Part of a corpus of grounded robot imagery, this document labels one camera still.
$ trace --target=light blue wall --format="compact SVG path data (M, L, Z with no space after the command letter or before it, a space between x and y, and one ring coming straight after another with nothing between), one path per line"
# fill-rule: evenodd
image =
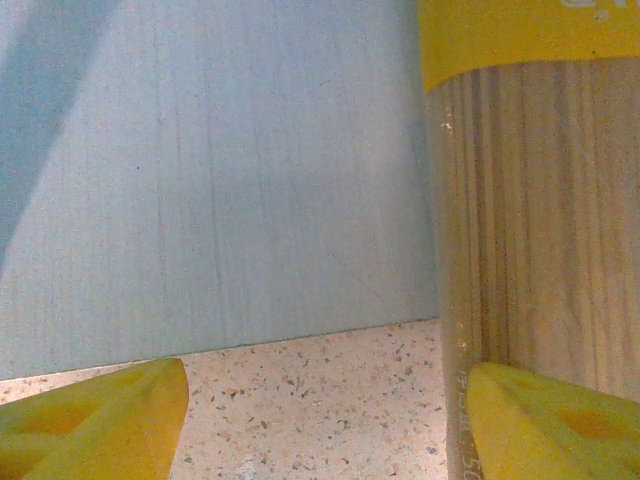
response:
M412 1L0 0L0 378L434 316L417 35Z

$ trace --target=yellow plastic piece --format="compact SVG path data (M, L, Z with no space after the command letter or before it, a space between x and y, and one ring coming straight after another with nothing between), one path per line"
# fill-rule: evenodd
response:
M491 363L467 412L485 480L639 480L640 404Z
M0 406L0 480L166 480L188 403L161 359Z
M637 0L418 0L425 91L476 68L640 55Z

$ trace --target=yellow label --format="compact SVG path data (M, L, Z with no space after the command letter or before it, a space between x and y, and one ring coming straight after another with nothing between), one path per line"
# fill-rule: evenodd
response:
M640 56L640 0L418 0L425 91L477 68Z

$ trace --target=wood grain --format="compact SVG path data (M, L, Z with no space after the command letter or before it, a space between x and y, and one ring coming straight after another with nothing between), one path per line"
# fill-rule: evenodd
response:
M478 360L640 401L639 69L501 66L427 94L453 478Z

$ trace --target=terrazzo floor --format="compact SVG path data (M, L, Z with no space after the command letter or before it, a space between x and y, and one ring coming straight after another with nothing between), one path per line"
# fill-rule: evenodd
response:
M446 479L438 322L181 357L171 480ZM0 404L121 368L0 382Z

